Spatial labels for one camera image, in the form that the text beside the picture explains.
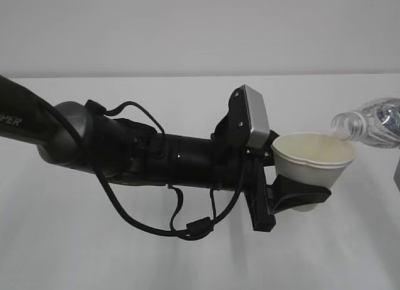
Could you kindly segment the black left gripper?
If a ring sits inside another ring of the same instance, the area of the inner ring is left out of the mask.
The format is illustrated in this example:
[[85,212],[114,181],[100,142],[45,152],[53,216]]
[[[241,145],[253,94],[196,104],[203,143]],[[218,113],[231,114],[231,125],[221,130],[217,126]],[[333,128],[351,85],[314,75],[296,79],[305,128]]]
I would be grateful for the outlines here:
[[287,209],[324,203],[331,191],[322,186],[303,184],[278,175],[272,185],[266,182],[264,168],[274,165],[272,142],[278,137],[271,131],[261,149],[243,148],[243,164],[234,194],[220,214],[214,214],[213,224],[221,222],[232,211],[241,193],[244,194],[254,231],[271,231],[276,225],[274,214]]

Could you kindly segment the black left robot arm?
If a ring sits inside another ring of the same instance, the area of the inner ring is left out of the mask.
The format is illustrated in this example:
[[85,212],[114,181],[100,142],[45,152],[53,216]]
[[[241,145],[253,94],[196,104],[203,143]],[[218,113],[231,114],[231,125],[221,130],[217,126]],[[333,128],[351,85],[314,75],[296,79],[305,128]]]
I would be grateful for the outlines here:
[[[108,110],[89,100],[56,106],[6,78],[1,78],[1,136],[34,144],[47,163],[97,176],[118,214],[150,234],[194,241],[207,236],[232,210],[243,194],[255,231],[269,232],[281,211],[323,203],[327,186],[278,175],[266,182],[264,168],[276,166],[262,95],[242,85],[228,102],[228,112],[209,139],[166,134],[152,126],[120,117],[129,102]],[[167,186],[183,205],[181,186],[232,191],[226,208],[212,217],[190,222],[182,230],[147,226],[121,206],[112,184]]]

